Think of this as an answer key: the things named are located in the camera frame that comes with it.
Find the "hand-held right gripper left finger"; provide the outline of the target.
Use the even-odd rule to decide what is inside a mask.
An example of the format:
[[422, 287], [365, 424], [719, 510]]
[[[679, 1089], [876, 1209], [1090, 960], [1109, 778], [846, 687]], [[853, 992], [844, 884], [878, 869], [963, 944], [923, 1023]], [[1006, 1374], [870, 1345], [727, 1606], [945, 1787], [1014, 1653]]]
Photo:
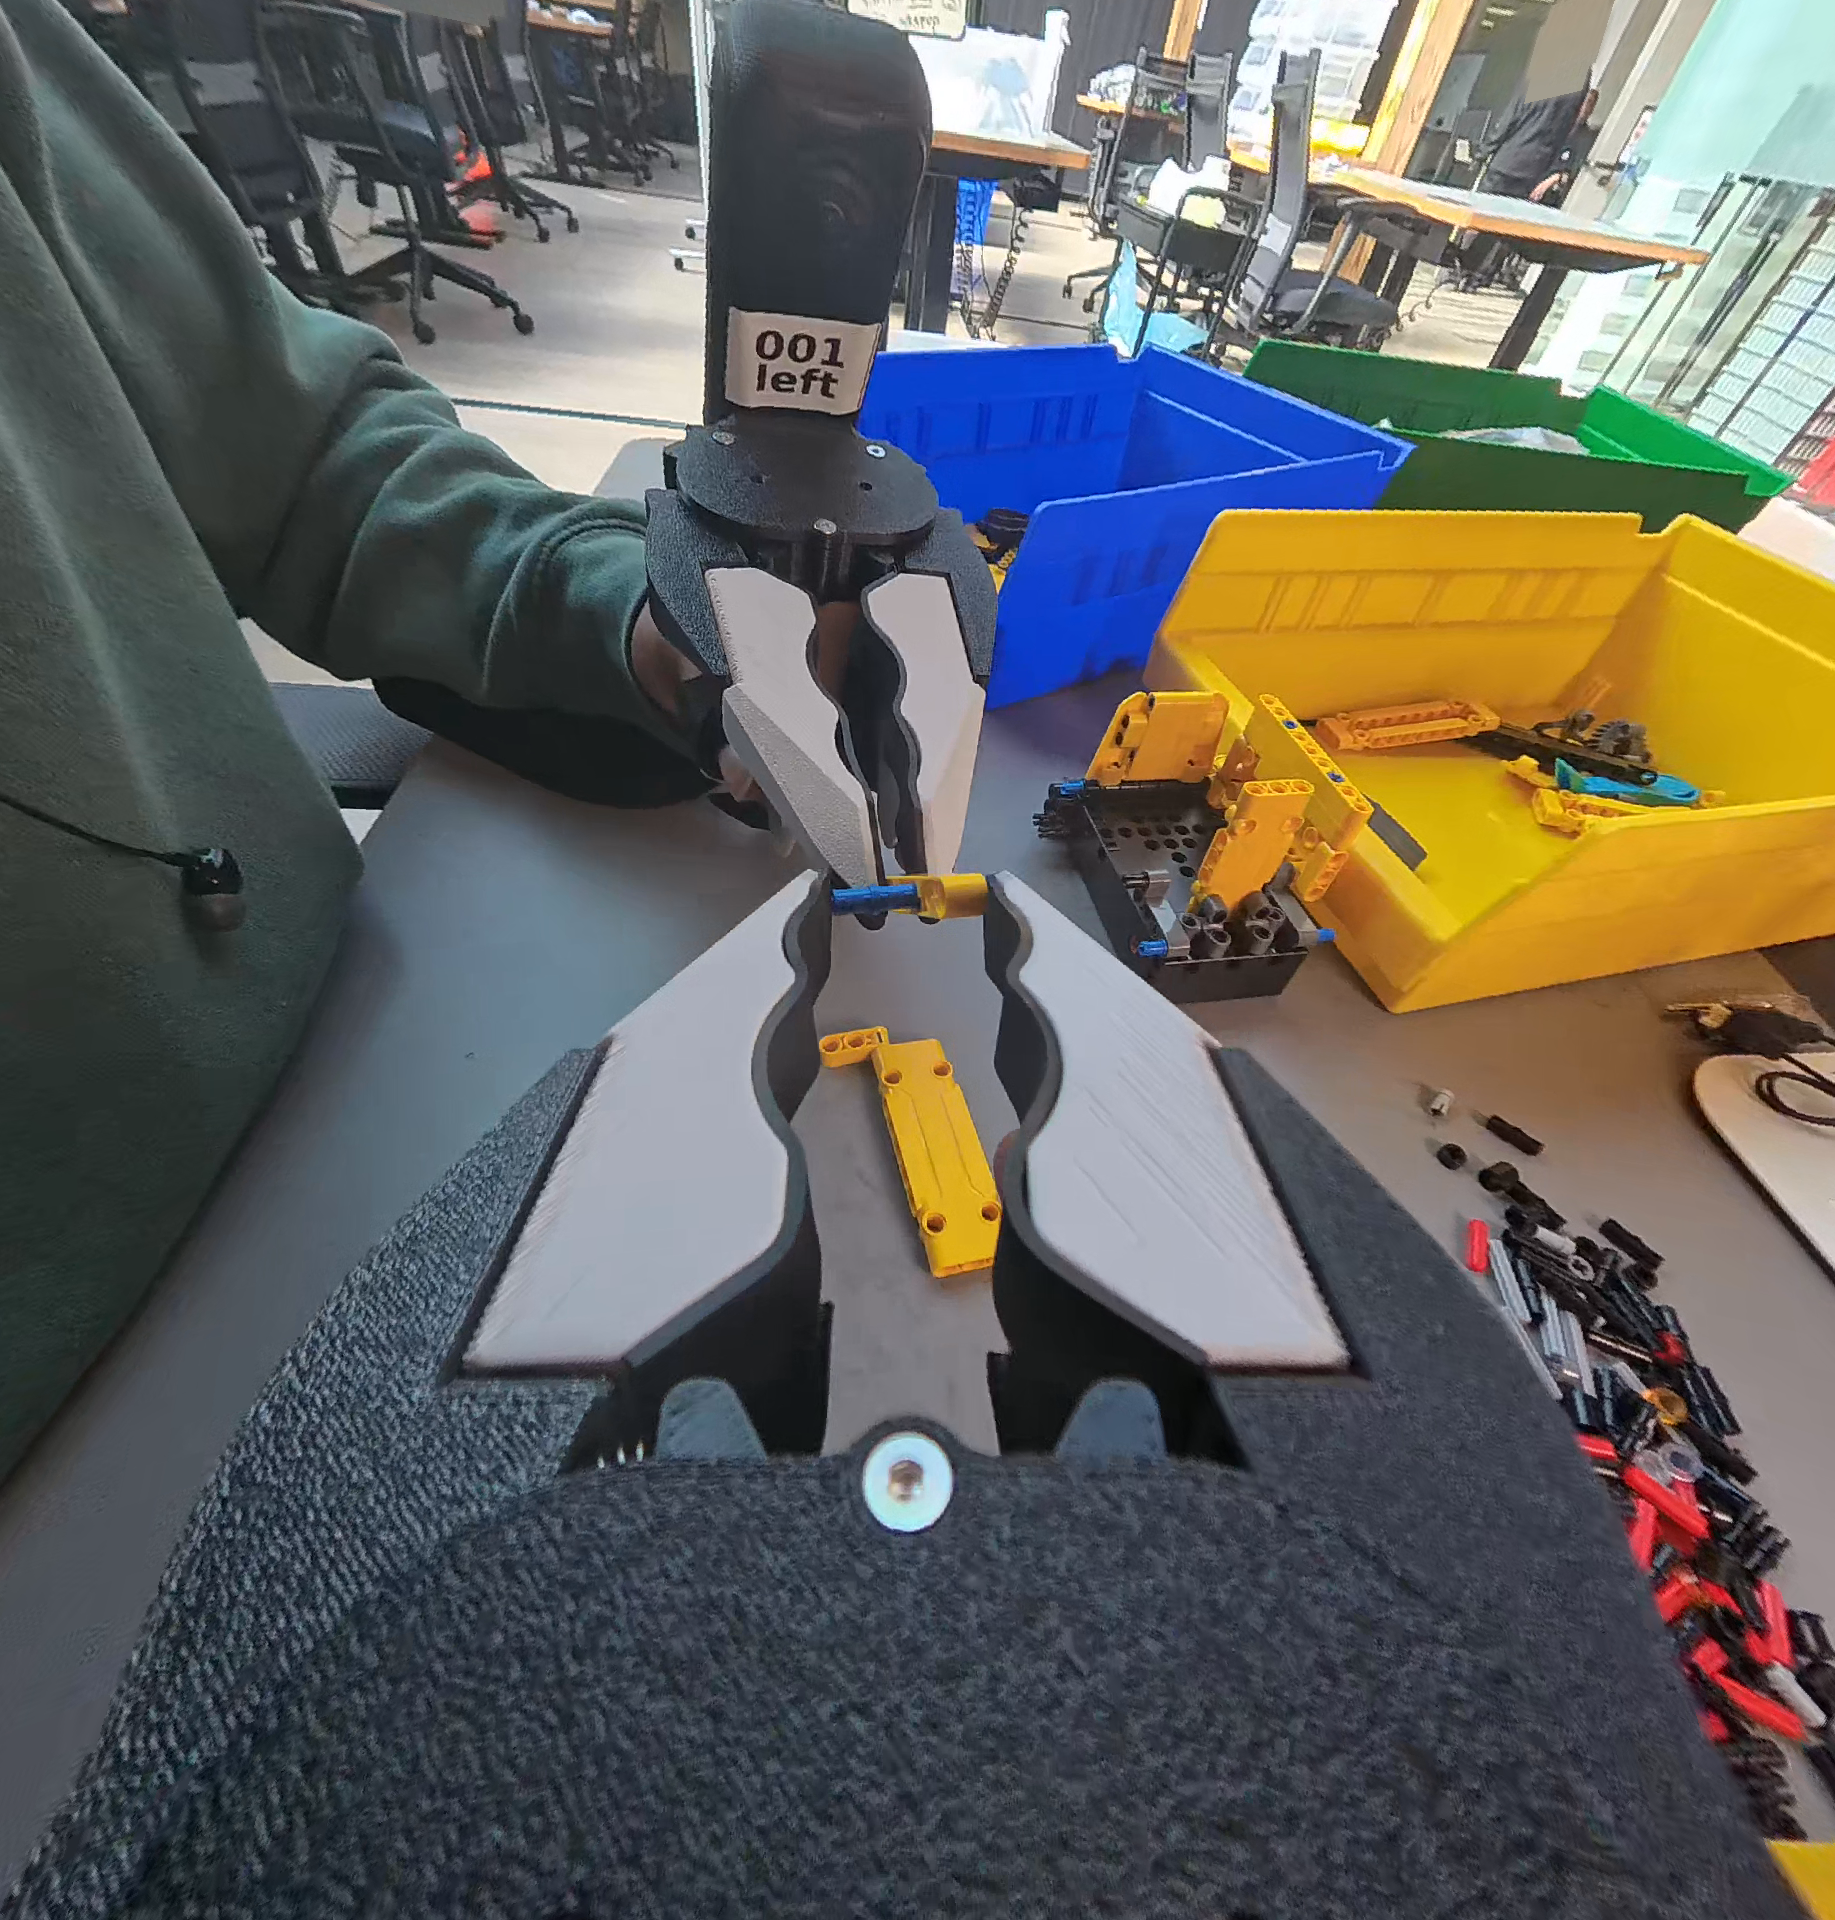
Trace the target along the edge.
[[796, 1138], [830, 893], [783, 882], [605, 1032], [479, 1286], [462, 1374], [593, 1374], [583, 1447], [652, 1447], [688, 1374], [719, 1374], [760, 1447], [830, 1441], [837, 1310]]

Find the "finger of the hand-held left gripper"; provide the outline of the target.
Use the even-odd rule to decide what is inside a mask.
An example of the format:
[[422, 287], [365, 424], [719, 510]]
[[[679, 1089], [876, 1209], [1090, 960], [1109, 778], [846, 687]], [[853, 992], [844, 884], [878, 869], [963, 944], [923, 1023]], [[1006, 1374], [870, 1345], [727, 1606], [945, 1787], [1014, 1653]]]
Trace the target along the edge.
[[945, 577], [878, 577], [864, 590], [870, 698], [878, 739], [887, 844], [909, 875], [952, 875], [972, 800], [987, 687], [963, 634]]
[[704, 570], [727, 659], [719, 730], [771, 812], [844, 884], [876, 884], [876, 800], [844, 754], [844, 701], [816, 672], [816, 596], [748, 570]]

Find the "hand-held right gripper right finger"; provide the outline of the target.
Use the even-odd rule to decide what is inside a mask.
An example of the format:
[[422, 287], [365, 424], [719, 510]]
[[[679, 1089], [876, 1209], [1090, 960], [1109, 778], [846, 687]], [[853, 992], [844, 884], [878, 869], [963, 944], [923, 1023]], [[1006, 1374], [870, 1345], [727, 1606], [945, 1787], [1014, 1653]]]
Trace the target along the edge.
[[1354, 1345], [1198, 1022], [1019, 875], [987, 875], [1003, 1153], [987, 1359], [1003, 1447], [1135, 1382], [1156, 1447], [1240, 1447], [1226, 1374], [1354, 1374]]

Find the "yellow lego panel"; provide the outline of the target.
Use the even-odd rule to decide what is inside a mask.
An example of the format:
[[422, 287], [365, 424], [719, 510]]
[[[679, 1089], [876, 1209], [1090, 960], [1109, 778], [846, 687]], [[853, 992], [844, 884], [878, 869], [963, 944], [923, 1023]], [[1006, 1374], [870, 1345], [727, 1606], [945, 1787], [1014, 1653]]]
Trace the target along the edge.
[[878, 1036], [876, 1088], [909, 1209], [936, 1276], [972, 1276], [1003, 1253], [1003, 1185], [943, 1036]]

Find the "blue plastic bin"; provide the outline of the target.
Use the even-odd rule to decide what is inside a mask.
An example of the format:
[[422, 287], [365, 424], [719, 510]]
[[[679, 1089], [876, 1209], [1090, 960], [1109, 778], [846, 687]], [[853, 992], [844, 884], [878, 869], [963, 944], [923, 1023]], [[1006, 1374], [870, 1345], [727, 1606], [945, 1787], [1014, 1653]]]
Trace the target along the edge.
[[864, 427], [945, 510], [1019, 510], [987, 711], [1137, 670], [1226, 510], [1380, 510], [1411, 458], [1360, 420], [1112, 341], [943, 341], [876, 358]]

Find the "black lego link assembly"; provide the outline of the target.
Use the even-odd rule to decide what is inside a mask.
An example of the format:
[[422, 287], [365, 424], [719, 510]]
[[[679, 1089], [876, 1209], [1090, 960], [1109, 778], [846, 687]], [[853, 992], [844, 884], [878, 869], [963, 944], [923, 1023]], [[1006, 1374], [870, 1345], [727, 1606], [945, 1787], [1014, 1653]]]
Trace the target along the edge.
[[1496, 758], [1535, 758], [1535, 771], [1576, 771], [1576, 777], [1602, 777], [1602, 778], [1654, 778], [1654, 754], [1651, 754], [1651, 730], [1644, 723], [1596, 723], [1592, 711], [1557, 712], [1557, 723], [1496, 723], [1486, 734], [1461, 734], [1461, 750], [1496, 754]]

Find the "black and yellow lego model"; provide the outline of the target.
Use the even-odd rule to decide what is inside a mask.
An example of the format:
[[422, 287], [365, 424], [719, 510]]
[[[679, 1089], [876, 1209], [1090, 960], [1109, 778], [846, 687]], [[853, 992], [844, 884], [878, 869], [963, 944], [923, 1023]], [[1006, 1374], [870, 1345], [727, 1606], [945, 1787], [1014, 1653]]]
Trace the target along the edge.
[[1310, 904], [1380, 809], [1269, 698], [1137, 687], [1090, 771], [1049, 778], [1039, 838], [1083, 882], [1109, 954], [1165, 998], [1286, 992]]

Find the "pile of small lego pins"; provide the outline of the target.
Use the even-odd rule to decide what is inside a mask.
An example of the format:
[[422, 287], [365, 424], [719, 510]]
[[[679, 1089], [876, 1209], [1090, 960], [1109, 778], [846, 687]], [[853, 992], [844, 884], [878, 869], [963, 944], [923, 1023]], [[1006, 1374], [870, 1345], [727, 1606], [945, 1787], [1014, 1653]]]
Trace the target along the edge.
[[1486, 1119], [1507, 1153], [1479, 1160], [1445, 1134], [1451, 1089], [1433, 1089], [1427, 1119], [1433, 1160], [1479, 1185], [1458, 1257], [1610, 1488], [1706, 1749], [1762, 1839], [1811, 1839], [1797, 1758], [1835, 1802], [1835, 1640], [1815, 1606], [1781, 1598], [1787, 1531], [1752, 1493], [1723, 1374], [1654, 1292], [1662, 1253], [1620, 1215], [1557, 1209], [1526, 1181], [1535, 1153], [1526, 1126]]

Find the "teal lego piece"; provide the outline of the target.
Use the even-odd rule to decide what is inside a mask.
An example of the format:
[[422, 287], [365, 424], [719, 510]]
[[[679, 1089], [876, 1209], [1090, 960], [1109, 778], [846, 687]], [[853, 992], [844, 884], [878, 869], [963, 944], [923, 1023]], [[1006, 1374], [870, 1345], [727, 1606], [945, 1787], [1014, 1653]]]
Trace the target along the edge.
[[1602, 800], [1602, 809], [1714, 809], [1723, 794], [1689, 786], [1677, 777], [1620, 778], [1576, 758], [1549, 758], [1557, 794]]

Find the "person's left hand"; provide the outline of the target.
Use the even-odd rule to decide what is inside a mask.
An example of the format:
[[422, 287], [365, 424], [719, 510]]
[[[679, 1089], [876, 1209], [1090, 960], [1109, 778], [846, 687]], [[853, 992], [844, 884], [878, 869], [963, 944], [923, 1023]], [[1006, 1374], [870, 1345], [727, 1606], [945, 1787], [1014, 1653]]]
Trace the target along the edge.
[[739, 827], [771, 836], [775, 812], [760, 800], [760, 778], [727, 750], [719, 687], [654, 628], [652, 600], [637, 609], [637, 628], [630, 628], [630, 672], [641, 701], [664, 711], [664, 723], [697, 754], [697, 771], [706, 777], [706, 800], [732, 812]]

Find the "black mesh chair seat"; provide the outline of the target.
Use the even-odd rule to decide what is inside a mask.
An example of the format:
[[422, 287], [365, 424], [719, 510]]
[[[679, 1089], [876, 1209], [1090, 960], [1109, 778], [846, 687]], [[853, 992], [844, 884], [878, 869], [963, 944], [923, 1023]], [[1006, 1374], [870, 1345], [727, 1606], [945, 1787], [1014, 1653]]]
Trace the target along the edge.
[[431, 730], [355, 680], [272, 680], [272, 701], [342, 812], [377, 812], [431, 750]]

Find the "white rounded board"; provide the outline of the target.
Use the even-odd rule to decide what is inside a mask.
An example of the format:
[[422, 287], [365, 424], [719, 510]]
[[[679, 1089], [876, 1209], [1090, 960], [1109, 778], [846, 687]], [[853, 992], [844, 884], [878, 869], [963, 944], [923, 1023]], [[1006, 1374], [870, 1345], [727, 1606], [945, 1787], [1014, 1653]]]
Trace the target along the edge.
[[1699, 1126], [1835, 1276], [1835, 1053], [1714, 1053], [1689, 1076]]

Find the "green plastic bin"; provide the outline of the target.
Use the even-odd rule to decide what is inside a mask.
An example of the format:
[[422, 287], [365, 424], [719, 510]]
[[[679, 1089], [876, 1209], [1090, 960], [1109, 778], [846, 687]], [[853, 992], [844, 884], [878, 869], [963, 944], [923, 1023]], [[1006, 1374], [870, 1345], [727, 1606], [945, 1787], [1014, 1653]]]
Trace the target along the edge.
[[1433, 362], [1394, 350], [1258, 341], [1245, 376], [1406, 437], [1380, 510], [1592, 510], [1670, 528], [1751, 528], [1797, 479], [1742, 458], [1620, 389], [1569, 399], [1557, 376]]

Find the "person in green sweatshirt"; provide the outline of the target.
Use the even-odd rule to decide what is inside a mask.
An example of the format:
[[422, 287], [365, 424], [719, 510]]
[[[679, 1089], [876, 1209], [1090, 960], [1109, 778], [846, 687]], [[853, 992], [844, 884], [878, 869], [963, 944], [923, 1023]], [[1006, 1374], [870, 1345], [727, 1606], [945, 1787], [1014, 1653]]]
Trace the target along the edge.
[[[240, 634], [299, 299], [64, 7], [0, 7], [0, 1481], [156, 1286], [355, 838]], [[164, 853], [231, 844], [200, 933]]]

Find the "wall of clear parts drawers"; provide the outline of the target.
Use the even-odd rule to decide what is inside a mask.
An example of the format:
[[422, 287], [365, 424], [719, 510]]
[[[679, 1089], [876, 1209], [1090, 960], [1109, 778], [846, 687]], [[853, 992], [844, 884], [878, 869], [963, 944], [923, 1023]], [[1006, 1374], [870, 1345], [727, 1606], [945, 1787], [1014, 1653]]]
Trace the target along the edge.
[[1693, 358], [1689, 424], [1781, 479], [1835, 437], [1835, 195], [1801, 197]]

